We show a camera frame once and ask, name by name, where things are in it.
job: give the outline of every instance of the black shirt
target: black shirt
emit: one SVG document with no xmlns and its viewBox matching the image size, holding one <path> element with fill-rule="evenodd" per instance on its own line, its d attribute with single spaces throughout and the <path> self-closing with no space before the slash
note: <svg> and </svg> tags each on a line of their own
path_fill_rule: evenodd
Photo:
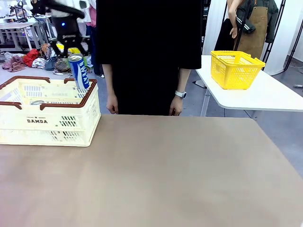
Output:
<svg viewBox="0 0 303 227">
<path fill-rule="evenodd" d="M 179 68 L 201 67 L 201 0 L 98 0 L 97 39 L 119 113 L 168 115 Z"/>
<path fill-rule="evenodd" d="M 33 9 L 31 10 L 32 14 L 45 15 L 45 13 L 46 13 L 45 5 L 42 3 L 41 0 L 37 0 L 36 3 L 34 3 L 33 1 L 31 1 L 30 3 L 33 6 Z"/>
</svg>

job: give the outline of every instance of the white table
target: white table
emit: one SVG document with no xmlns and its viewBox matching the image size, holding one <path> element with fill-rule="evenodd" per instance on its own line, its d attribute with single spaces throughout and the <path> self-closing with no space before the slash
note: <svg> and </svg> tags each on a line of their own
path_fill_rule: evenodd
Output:
<svg viewBox="0 0 303 227">
<path fill-rule="evenodd" d="M 207 86 L 201 116 L 206 116 L 209 97 L 212 95 L 219 106 L 225 109 L 256 111 L 303 112 L 303 97 L 286 87 L 264 71 L 260 71 L 247 90 L 224 90 L 211 77 L 211 56 L 202 56 L 202 68 L 197 70 Z"/>
<path fill-rule="evenodd" d="M 0 24 L 0 40 L 4 44 L 5 40 L 3 38 L 3 33 L 6 33 L 7 35 L 8 35 L 8 33 L 11 33 L 13 42 L 15 44 L 15 48 L 1 48 L 1 50 L 2 51 L 23 51 L 23 49 L 18 44 L 17 35 L 16 35 L 20 32 L 25 33 L 25 36 L 26 36 L 25 38 L 27 40 L 29 50 L 31 50 L 32 45 L 30 43 L 30 40 L 29 40 L 29 37 L 28 37 L 28 34 L 27 34 L 27 27 L 31 28 L 31 31 L 32 31 L 32 34 L 33 34 L 33 39 L 34 39 L 34 42 L 35 42 L 35 46 L 36 46 L 37 49 L 39 49 L 40 45 L 38 43 L 38 38 L 39 38 L 41 44 L 44 43 L 44 42 L 43 42 L 43 38 L 42 38 L 42 34 L 41 34 L 39 24 L 37 22 L 25 22 L 25 23 L 10 22 L 10 23 Z M 34 30 L 34 27 L 37 27 L 38 38 L 36 36 L 36 32 Z"/>
</svg>

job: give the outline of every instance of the white curtain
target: white curtain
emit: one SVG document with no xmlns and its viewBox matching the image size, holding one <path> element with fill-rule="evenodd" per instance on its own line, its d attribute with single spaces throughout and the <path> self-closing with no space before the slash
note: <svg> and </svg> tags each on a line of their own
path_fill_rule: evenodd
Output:
<svg viewBox="0 0 303 227">
<path fill-rule="evenodd" d="M 214 50 L 220 33 L 226 0 L 212 0 L 208 10 L 206 33 L 203 44 L 203 55 L 210 55 Z"/>
<path fill-rule="evenodd" d="M 295 40 L 296 40 L 296 38 L 298 36 L 302 20 L 303 20 L 303 7 L 301 9 L 301 14 L 300 14 L 300 17 L 299 17 L 299 20 L 298 20 L 297 28 L 296 28 L 295 33 L 294 33 L 294 38 L 293 38 L 292 44 L 290 45 L 290 49 L 288 51 L 288 55 L 291 54 L 291 51 L 292 51 L 292 49 L 294 47 L 294 43 L 295 43 Z M 298 59 L 300 61 L 303 61 L 303 32 L 301 33 L 301 37 L 299 39 L 297 48 L 296 48 L 296 50 L 294 52 L 294 58 L 296 58 L 296 59 Z"/>
<path fill-rule="evenodd" d="M 276 0 L 276 4 L 280 8 L 281 0 Z M 269 75 L 276 75 L 283 71 L 302 7 L 302 0 L 286 0 L 276 39 L 264 69 Z"/>
<path fill-rule="evenodd" d="M 7 0 L 0 0 L 0 17 L 9 14 L 9 8 L 7 4 Z"/>
</svg>

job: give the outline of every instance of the wristwatch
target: wristwatch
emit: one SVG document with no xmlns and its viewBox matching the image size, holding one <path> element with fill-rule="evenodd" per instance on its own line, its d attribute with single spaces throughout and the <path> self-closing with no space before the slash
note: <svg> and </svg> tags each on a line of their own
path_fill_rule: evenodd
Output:
<svg viewBox="0 0 303 227">
<path fill-rule="evenodd" d="M 178 91 L 176 91 L 175 95 L 179 96 L 182 99 L 185 99 L 187 93 L 185 91 L 184 92 L 178 92 Z"/>
</svg>

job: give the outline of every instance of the yellow plastic basket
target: yellow plastic basket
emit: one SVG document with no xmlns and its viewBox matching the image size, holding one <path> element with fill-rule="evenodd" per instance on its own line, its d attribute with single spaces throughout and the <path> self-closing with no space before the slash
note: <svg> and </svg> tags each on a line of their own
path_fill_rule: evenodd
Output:
<svg viewBox="0 0 303 227">
<path fill-rule="evenodd" d="M 223 89 L 248 89 L 265 63 L 241 51 L 211 51 L 213 79 Z"/>
</svg>

